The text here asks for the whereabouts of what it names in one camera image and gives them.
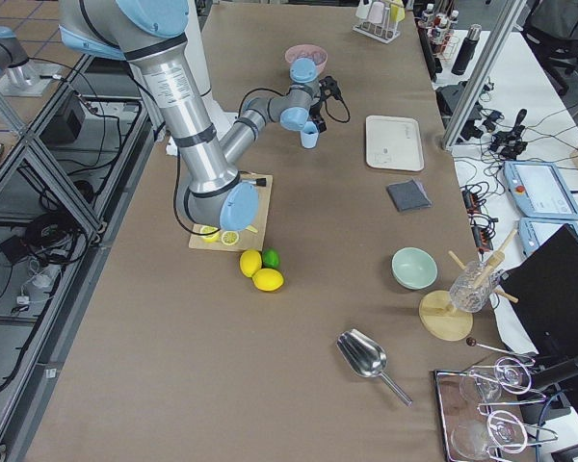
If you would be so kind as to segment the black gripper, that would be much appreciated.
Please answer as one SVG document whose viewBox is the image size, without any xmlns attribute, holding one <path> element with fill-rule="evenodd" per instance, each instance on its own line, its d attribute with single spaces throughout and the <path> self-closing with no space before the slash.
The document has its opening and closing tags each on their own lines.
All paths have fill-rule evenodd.
<svg viewBox="0 0 578 462">
<path fill-rule="evenodd" d="M 309 108 L 309 119 L 316 125 L 319 133 L 327 131 L 327 125 L 322 117 L 321 110 L 324 102 L 319 99 Z"/>
</svg>

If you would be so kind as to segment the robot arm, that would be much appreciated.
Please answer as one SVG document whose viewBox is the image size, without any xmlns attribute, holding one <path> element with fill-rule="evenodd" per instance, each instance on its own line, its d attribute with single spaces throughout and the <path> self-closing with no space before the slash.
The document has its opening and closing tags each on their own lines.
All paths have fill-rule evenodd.
<svg viewBox="0 0 578 462">
<path fill-rule="evenodd" d="M 178 209 L 192 222 L 240 231 L 258 211 L 255 186 L 234 165 L 270 122 L 301 131 L 319 95 L 316 64 L 298 58 L 292 84 L 280 97 L 254 98 L 223 138 L 218 137 L 185 56 L 185 1 L 62 1 L 63 43 L 138 68 L 186 164 L 190 179 Z"/>
</svg>

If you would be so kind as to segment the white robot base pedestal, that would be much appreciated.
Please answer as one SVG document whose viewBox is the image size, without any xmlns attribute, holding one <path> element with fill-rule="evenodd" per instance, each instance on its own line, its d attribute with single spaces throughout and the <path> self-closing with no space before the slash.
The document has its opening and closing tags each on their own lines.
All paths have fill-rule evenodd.
<svg viewBox="0 0 578 462">
<path fill-rule="evenodd" d="M 210 120 L 215 125 L 217 137 L 221 140 L 231 128 L 237 114 L 225 112 L 214 98 L 197 17 L 196 1 L 189 0 L 188 7 L 188 24 L 185 29 L 188 42 L 185 50 L 185 57 L 194 76 L 205 109 Z"/>
</svg>

